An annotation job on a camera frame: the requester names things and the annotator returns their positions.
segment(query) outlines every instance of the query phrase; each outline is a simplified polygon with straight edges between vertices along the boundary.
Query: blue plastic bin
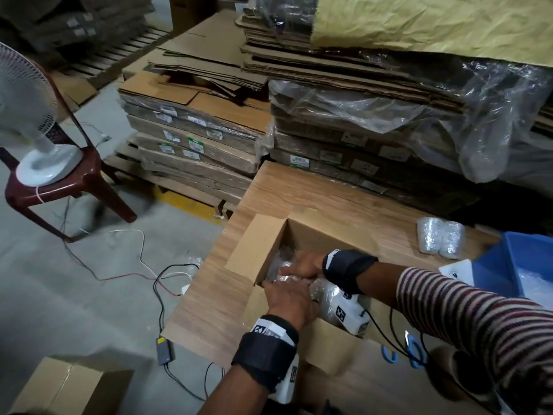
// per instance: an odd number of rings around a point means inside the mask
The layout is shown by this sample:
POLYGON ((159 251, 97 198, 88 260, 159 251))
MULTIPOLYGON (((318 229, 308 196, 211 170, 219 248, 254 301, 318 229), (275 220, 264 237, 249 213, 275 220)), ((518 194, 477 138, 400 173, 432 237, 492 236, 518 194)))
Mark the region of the blue plastic bin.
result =
POLYGON ((526 297, 518 270, 536 272, 553 283, 553 238, 506 232, 472 263, 474 286, 505 297, 526 297))

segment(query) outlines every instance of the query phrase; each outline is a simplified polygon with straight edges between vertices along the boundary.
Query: red cable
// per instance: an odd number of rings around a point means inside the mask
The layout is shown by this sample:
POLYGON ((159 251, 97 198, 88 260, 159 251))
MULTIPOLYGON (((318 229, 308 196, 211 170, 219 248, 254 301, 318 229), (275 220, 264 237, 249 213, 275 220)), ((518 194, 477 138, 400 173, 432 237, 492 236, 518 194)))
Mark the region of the red cable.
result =
MULTIPOLYGON (((117 278, 128 277, 128 276, 130 276, 130 275, 138 275, 138 276, 140 276, 140 277, 142 277, 142 278, 144 278, 144 279, 148 279, 148 280, 150 280, 150 281, 155 281, 155 280, 156 280, 156 278, 148 278, 148 277, 145 276, 145 275, 139 274, 139 273, 137 273, 137 272, 132 272, 132 273, 130 273, 130 274, 118 275, 118 276, 116 276, 116 277, 103 278, 103 279, 99 278, 99 281, 109 281, 109 280, 111 280, 111 279, 117 279, 117 278)), ((169 294, 171 294, 173 297, 180 297, 180 296, 182 295, 182 294, 175 294, 175 293, 173 293, 169 288, 167 288, 166 286, 164 286, 164 285, 162 284, 161 281, 158 281, 158 284, 159 284, 160 286, 162 286, 163 289, 164 289, 165 291, 167 291, 169 294)))

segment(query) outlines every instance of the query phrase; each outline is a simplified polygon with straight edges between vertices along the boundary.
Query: fan base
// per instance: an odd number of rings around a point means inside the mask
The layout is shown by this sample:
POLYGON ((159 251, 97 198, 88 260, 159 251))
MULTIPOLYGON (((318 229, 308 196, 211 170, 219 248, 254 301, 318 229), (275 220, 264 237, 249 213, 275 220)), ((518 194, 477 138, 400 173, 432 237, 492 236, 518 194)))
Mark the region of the fan base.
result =
POLYGON ((33 188, 50 185, 70 174, 81 159, 79 147, 68 144, 57 144, 49 154, 32 150, 17 166, 17 180, 33 188))

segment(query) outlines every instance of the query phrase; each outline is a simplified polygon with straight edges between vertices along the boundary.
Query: person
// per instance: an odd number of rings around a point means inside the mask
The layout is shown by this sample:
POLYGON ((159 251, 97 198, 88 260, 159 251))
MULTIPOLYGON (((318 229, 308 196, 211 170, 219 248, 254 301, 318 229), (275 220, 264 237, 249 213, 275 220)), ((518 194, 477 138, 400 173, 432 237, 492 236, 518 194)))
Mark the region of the person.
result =
POLYGON ((268 327, 269 333, 257 330, 244 335, 231 370, 200 415, 261 413, 269 392, 290 366, 301 328, 317 317, 319 305, 311 300, 308 284, 318 274, 346 293, 387 304, 420 332, 479 359, 501 399, 517 415, 553 414, 553 312, 530 300, 505 298, 439 273, 379 262, 359 251, 337 250, 298 252, 295 262, 281 268, 280 275, 295 275, 301 281, 263 282, 269 311, 258 324, 268 327))

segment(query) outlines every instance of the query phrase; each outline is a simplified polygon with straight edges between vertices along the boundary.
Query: fan grille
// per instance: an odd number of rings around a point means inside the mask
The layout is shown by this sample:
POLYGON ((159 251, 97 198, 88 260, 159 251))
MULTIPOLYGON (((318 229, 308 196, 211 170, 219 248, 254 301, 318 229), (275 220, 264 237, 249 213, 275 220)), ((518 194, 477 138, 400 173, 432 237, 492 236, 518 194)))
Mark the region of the fan grille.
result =
POLYGON ((23 55, 0 42, 2 125, 19 132, 21 128, 34 128, 46 134, 54 125, 57 112, 54 89, 44 74, 23 55))

